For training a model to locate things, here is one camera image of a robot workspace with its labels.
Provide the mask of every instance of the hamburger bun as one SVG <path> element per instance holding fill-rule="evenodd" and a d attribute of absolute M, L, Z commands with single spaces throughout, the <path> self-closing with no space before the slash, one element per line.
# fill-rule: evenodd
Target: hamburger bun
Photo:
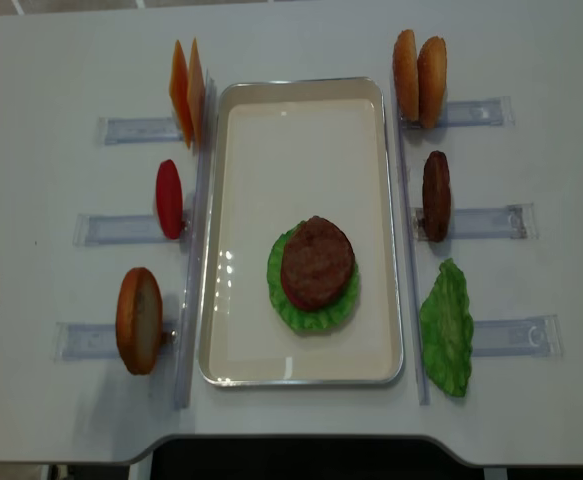
<path fill-rule="evenodd" d="M 428 39 L 418 56 L 420 124 L 433 128 L 442 110 L 447 87 L 447 47 L 443 38 Z"/>
<path fill-rule="evenodd" d="M 413 30 L 403 30 L 393 47 L 393 81 L 400 111 L 410 121 L 418 120 L 418 58 Z"/>
<path fill-rule="evenodd" d="M 127 370 L 133 375 L 151 373 L 162 337 L 162 297 L 155 277 L 146 268 L 132 268 L 122 280 L 115 337 Z"/>

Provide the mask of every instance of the clear slot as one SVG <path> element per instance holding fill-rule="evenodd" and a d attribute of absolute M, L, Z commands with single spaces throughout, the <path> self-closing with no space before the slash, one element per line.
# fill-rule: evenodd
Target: clear slot
<path fill-rule="evenodd" d="M 56 361 L 120 358 L 113 324 L 58 323 L 56 329 Z M 172 352 L 176 339 L 175 325 L 164 323 L 160 355 Z"/>
<path fill-rule="evenodd" d="M 420 129 L 417 122 L 400 119 L 402 128 Z M 435 128 L 513 126 L 515 117 L 511 108 L 511 97 L 489 98 L 487 100 L 467 100 L 447 102 Z"/>
<path fill-rule="evenodd" d="M 207 205 L 213 195 L 210 183 L 211 172 L 215 168 L 215 141 L 217 128 L 217 91 L 215 82 L 206 72 L 204 114 L 202 122 L 202 142 L 198 150 L 198 172 L 195 184 L 195 196 L 191 216 L 190 253 L 187 267 L 187 288 L 185 306 L 180 321 L 180 342 L 176 371 L 174 404 L 177 409 L 189 405 L 191 395 L 191 376 L 193 375 L 196 326 L 200 323 L 200 292 L 205 282 L 206 250 L 205 241 L 210 225 L 207 221 Z"/>
<path fill-rule="evenodd" d="M 400 115 L 400 108 L 398 106 L 397 97 L 395 94 L 395 84 L 393 81 L 389 82 L 391 85 L 391 106 L 393 107 L 393 111 L 396 112 L 397 116 Z M 393 122 L 393 126 L 395 128 L 395 141 L 396 141 L 396 154 L 399 160 L 399 177 L 402 179 L 400 183 L 400 190 L 402 194 L 402 204 L 404 211 L 404 218 L 409 218 L 411 215 L 411 206 L 409 201 L 409 182 L 407 179 L 409 178 L 409 172 L 407 168 L 407 163 L 405 161 L 405 154 L 404 154 L 404 138 L 402 134 L 402 130 L 406 128 L 403 126 L 403 122 L 395 121 Z M 417 275 L 417 266 L 415 264 L 415 242 L 412 241 L 412 238 L 415 236 L 415 232 L 417 231 L 416 226 L 414 225 L 415 222 L 407 221 L 406 223 L 406 236 L 404 237 L 404 241 L 407 244 L 408 248 L 408 255 L 406 255 L 406 267 L 412 285 L 417 285 L 418 283 L 418 275 Z M 420 335 L 420 319 L 419 319 L 419 307 L 420 307 L 420 298 L 419 292 L 417 287 L 412 286 L 408 288 L 409 293 L 409 301 L 411 302 L 411 307 L 415 309 L 416 314 L 411 316 L 411 334 L 413 335 L 413 354 L 415 358 L 415 379 L 416 384 L 418 387 L 418 400 L 420 405 L 428 405 L 429 404 L 429 381 L 427 379 L 426 373 L 424 371 L 424 360 L 422 357 L 422 336 Z"/>
<path fill-rule="evenodd" d="M 424 212 L 412 210 L 413 235 L 416 240 L 427 241 L 424 231 Z M 507 205 L 501 208 L 467 208 L 451 214 L 449 239 L 531 239 L 538 238 L 533 204 Z"/>
<path fill-rule="evenodd" d="M 82 247 L 171 241 L 164 236 L 160 223 L 154 215 L 80 214 L 73 235 L 73 244 Z"/>
<path fill-rule="evenodd" d="M 556 315 L 474 323 L 474 357 L 521 355 L 534 357 L 562 355 L 562 338 Z"/>
<path fill-rule="evenodd" d="M 182 131 L 173 117 L 100 118 L 98 143 L 156 143 L 182 141 Z"/>

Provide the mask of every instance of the red tomato slice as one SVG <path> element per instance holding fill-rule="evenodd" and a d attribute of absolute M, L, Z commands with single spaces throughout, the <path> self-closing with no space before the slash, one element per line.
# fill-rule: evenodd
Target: red tomato slice
<path fill-rule="evenodd" d="M 155 183 L 155 204 L 164 236 L 171 240 L 180 237 L 182 221 L 182 184 L 175 163 L 166 160 L 160 164 Z"/>

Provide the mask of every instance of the food item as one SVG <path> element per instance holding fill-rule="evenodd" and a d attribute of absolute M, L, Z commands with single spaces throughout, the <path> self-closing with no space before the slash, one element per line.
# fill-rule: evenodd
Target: food item
<path fill-rule="evenodd" d="M 155 182 L 155 204 L 164 236 L 176 240 L 184 227 L 182 221 L 182 185 L 173 160 L 160 164 Z"/>
<path fill-rule="evenodd" d="M 418 87 L 420 90 L 420 124 L 435 127 L 447 87 L 447 46 L 443 38 L 431 37 L 418 56 Z"/>
<path fill-rule="evenodd" d="M 280 235 L 274 243 L 267 262 L 267 283 L 269 285 L 269 300 L 282 320 L 292 330 L 304 332 L 311 330 L 325 330 L 344 322 L 353 312 L 360 289 L 360 275 L 358 266 L 353 263 L 353 271 L 349 281 L 344 286 L 340 296 L 332 303 L 313 311 L 305 311 L 294 306 L 282 287 L 282 263 L 285 245 L 303 224 Z"/>
<path fill-rule="evenodd" d="M 441 242 L 447 236 L 451 218 L 449 165 L 442 152 L 431 152 L 424 165 L 422 204 L 427 238 L 432 242 Z"/>
<path fill-rule="evenodd" d="M 133 375 L 151 373 L 162 337 L 162 297 L 155 277 L 146 268 L 132 268 L 122 280 L 115 337 L 127 370 Z"/>
<path fill-rule="evenodd" d="M 412 122 L 419 117 L 417 55 L 413 30 L 402 31 L 393 47 L 393 81 L 400 111 Z"/>
<path fill-rule="evenodd" d="M 191 45 L 189 61 L 187 102 L 191 110 L 195 143 L 200 148 L 202 146 L 202 114 L 204 113 L 204 77 L 202 76 L 202 65 L 200 65 L 200 55 L 198 54 L 198 42 L 195 38 Z"/>
<path fill-rule="evenodd" d="M 169 95 L 173 103 L 173 109 L 180 122 L 180 128 L 184 136 L 184 143 L 187 148 L 191 147 L 191 137 L 193 136 L 193 125 L 191 123 L 191 112 L 187 102 L 187 88 L 189 84 L 189 74 L 187 72 L 187 61 L 184 58 L 180 41 L 175 42 L 173 50 L 173 60 L 171 61 L 171 81 L 169 82 Z"/>
<path fill-rule="evenodd" d="M 424 368 L 440 389 L 464 397 L 471 376 L 473 318 L 467 281 L 453 259 L 440 264 L 440 274 L 420 308 Z"/>
<path fill-rule="evenodd" d="M 354 263 L 346 235 L 328 220 L 311 217 L 284 246 L 282 288 L 297 308 L 317 310 L 342 294 Z"/>

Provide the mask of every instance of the dark floor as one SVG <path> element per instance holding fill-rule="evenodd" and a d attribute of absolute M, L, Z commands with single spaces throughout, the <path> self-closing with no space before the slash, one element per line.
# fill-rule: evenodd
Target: dark floor
<path fill-rule="evenodd" d="M 70 467 L 72 480 L 126 480 L 128 468 Z M 424 440 L 195 439 L 174 440 L 153 454 L 152 480 L 483 480 L 483 470 L 458 463 Z M 583 468 L 508 469 L 509 480 L 583 480 Z"/>

